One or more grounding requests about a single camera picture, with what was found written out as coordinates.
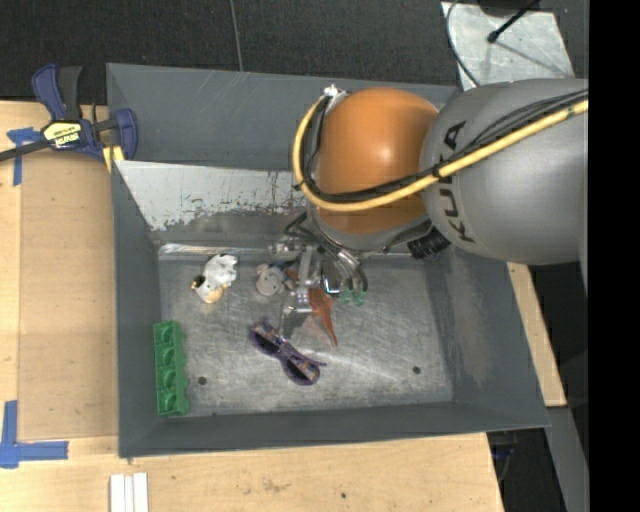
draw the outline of blue tape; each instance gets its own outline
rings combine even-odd
[[[16,147],[22,146],[25,142],[37,142],[41,139],[42,135],[33,128],[19,128],[17,130],[9,130],[7,137],[13,142]],[[22,157],[16,157],[13,163],[13,186],[20,185],[22,183]]]
[[[69,441],[18,443],[18,401],[4,404],[2,442],[0,442],[0,468],[15,469],[20,462],[31,460],[64,460],[68,458]]]

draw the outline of gray bin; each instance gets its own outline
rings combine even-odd
[[[110,109],[128,107],[137,116],[136,160],[166,163],[181,175],[209,166],[212,187],[218,171],[210,166],[255,169],[265,177],[286,172],[298,120],[331,83],[350,90],[399,87],[438,108],[456,93],[420,84],[108,68]],[[328,363],[316,385],[301,388],[247,338],[259,315],[277,320],[278,300],[255,292],[252,271],[301,206],[209,211],[158,229],[140,199],[151,192],[133,190],[123,178],[136,164],[125,162],[112,174],[120,456],[548,425],[505,263],[453,248],[425,262],[402,251],[367,261],[367,303],[334,307],[338,348],[304,336],[295,343]],[[177,190],[178,181],[189,183],[172,180],[157,186]],[[208,254],[222,249],[238,255],[238,279],[219,303],[204,305],[188,284]],[[182,417],[156,412],[152,326],[163,320],[178,320],[186,334],[192,408]]]

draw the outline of black cable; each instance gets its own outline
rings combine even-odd
[[[524,107],[510,112],[494,121],[491,125],[489,125],[489,127],[485,128],[478,136],[476,136],[470,143],[468,143],[459,151],[455,152],[448,159],[443,160],[442,162],[439,162],[423,171],[420,171],[419,173],[413,174],[411,176],[405,176],[403,178],[399,178],[382,185],[377,185],[369,189],[360,190],[357,192],[329,194],[321,191],[317,187],[317,185],[308,175],[309,169],[305,167],[302,167],[303,178],[305,179],[305,182],[307,183],[311,191],[325,201],[336,203],[350,203],[355,201],[373,199],[410,185],[417,180],[424,178],[425,176],[435,174],[438,169],[444,167],[445,165],[449,165],[456,160],[464,157],[466,154],[471,153],[488,143],[494,142],[496,139],[504,135],[508,135],[509,133],[517,130],[520,127],[526,126],[527,124],[537,120],[537,118],[547,116],[554,111],[560,111],[567,106],[572,105],[576,100],[580,98],[588,98],[588,91],[588,89],[584,89],[581,91],[576,91],[575,93],[564,94],[561,96],[556,96],[553,98],[540,100],[529,105],[525,105]]]
[[[233,23],[233,35],[236,40],[236,56],[238,57],[238,70],[244,71],[242,65],[242,53],[240,51],[240,36],[238,35],[238,20],[236,19],[236,9],[233,5],[233,0],[229,0],[229,6],[231,7],[231,22]]]
[[[329,96],[325,96],[324,98],[322,98],[322,100],[320,102],[318,102],[318,104],[316,105],[316,109],[315,112],[313,113],[314,116],[317,116],[318,114],[320,114],[321,116],[321,120],[324,120],[324,114],[325,111],[327,109],[327,107],[329,106],[329,102],[331,101],[331,97]],[[309,163],[311,163],[311,159],[313,159],[315,157],[315,154],[318,151],[318,148],[320,147],[319,142],[316,142],[316,150],[314,151],[314,153],[311,155],[311,158],[307,159],[306,156],[306,146],[308,145],[308,137],[309,137],[309,133],[310,130],[307,129],[307,131],[304,133],[303,137],[302,137],[302,150],[300,151],[299,154],[299,158],[300,158],[300,169],[302,169],[302,177],[303,177],[303,181],[304,183],[306,183],[307,185],[311,185],[313,184],[315,186],[315,183],[313,181],[313,178],[310,175],[310,166],[309,165],[305,165],[307,163],[307,161]],[[300,185],[301,183],[298,183],[297,185],[294,186],[294,188],[296,190],[300,190]]]
[[[312,163],[316,157],[316,155],[318,154],[318,151],[320,151],[320,145],[322,144],[322,127],[324,126],[324,120],[325,117],[327,115],[327,107],[329,106],[329,102],[326,103],[325,107],[322,108],[322,110],[320,110],[320,118],[318,119],[318,121],[316,123],[312,123],[315,124],[315,147],[312,147],[311,149],[313,149],[313,152],[311,153],[311,156],[309,156],[308,158],[305,158],[306,161],[306,165],[307,167],[310,169],[312,166]]]
[[[360,281],[362,281],[362,291],[366,292],[369,289],[369,280],[367,279],[367,275],[362,269],[362,264],[358,267],[358,270],[356,270],[356,272],[360,276]]]
[[[502,471],[498,475],[498,482],[504,481],[504,477],[507,476],[507,470],[509,469],[509,462],[511,462],[512,455],[507,455],[507,460],[505,460],[504,465],[502,466]]]
[[[451,242],[436,229],[432,227],[431,231],[417,240],[407,243],[409,252],[417,260],[423,260],[443,251],[451,245]]]
[[[460,57],[460,55],[456,51],[456,45],[454,44],[453,38],[451,37],[451,30],[450,30],[450,27],[449,27],[449,25],[450,25],[449,20],[451,19],[451,13],[453,12],[453,9],[459,3],[460,3],[460,0],[455,0],[455,2],[453,2],[451,4],[451,7],[449,7],[449,10],[447,11],[447,15],[445,17],[445,27],[447,29],[447,38],[449,39],[449,47],[451,48],[451,51],[453,52],[453,56],[456,58],[456,61],[458,61],[458,64],[460,64],[460,67],[462,68],[462,71],[464,71],[465,74],[469,77],[469,80],[471,80],[473,85],[475,85],[476,87],[480,87],[480,82],[478,82],[476,77],[473,76],[473,73],[471,73],[471,71],[469,71],[469,68],[467,68],[467,66],[464,65],[464,62],[462,62],[462,58]]]
[[[292,222],[287,224],[282,230],[285,235],[293,236],[297,238],[304,238],[310,242],[314,242],[322,247],[334,260],[338,261],[339,248],[333,247],[332,244],[318,235],[314,234],[310,230],[300,226],[307,218],[307,212],[302,212]]]
[[[583,89],[581,91],[568,93],[562,96],[555,96],[553,98],[547,98],[544,100],[537,101],[535,103],[531,103],[529,105],[525,105],[524,107],[514,110],[513,112],[510,112],[502,116],[500,119],[497,119],[496,121],[491,123],[484,130],[482,130],[478,135],[476,135],[475,138],[468,144],[468,146],[471,146],[478,142],[482,142],[483,140],[484,141],[488,141],[491,139],[495,140],[500,133],[504,133],[506,131],[515,129],[515,127],[518,126],[519,124],[522,124],[523,121],[527,121],[528,119],[530,119],[532,115],[539,114],[540,112],[546,113],[549,108],[556,108],[560,110],[561,108],[558,108],[558,105],[564,107],[568,104],[571,104],[575,102],[577,99],[584,97],[585,93],[588,94],[588,92],[589,92],[589,89]],[[497,128],[500,125],[502,125],[500,127],[500,131],[495,134],[492,134],[491,130]]]
[[[529,4],[525,5],[522,9],[520,9],[517,13],[515,13],[511,18],[509,18],[505,23],[503,23],[499,28],[491,32],[487,36],[487,41],[489,43],[495,43],[496,40],[500,37],[505,30],[507,30],[511,25],[513,25],[516,21],[518,21],[525,13],[530,10],[534,5],[540,3],[540,0],[533,0]]]

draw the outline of white figurine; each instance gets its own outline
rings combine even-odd
[[[230,254],[214,256],[207,261],[203,273],[194,279],[191,289],[207,304],[213,304],[235,281],[237,272],[233,266],[236,263],[238,258]]]
[[[258,280],[256,288],[265,297],[271,297],[284,290],[285,276],[278,267],[272,267],[268,263],[263,263],[256,267]]]

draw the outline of green plastic block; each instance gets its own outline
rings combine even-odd
[[[347,288],[340,294],[340,302],[343,304],[349,304],[353,299],[353,290],[351,288]]]
[[[182,348],[184,332],[175,320],[153,325],[156,362],[156,397],[158,415],[181,416],[189,412],[186,389],[189,379],[184,373]]]

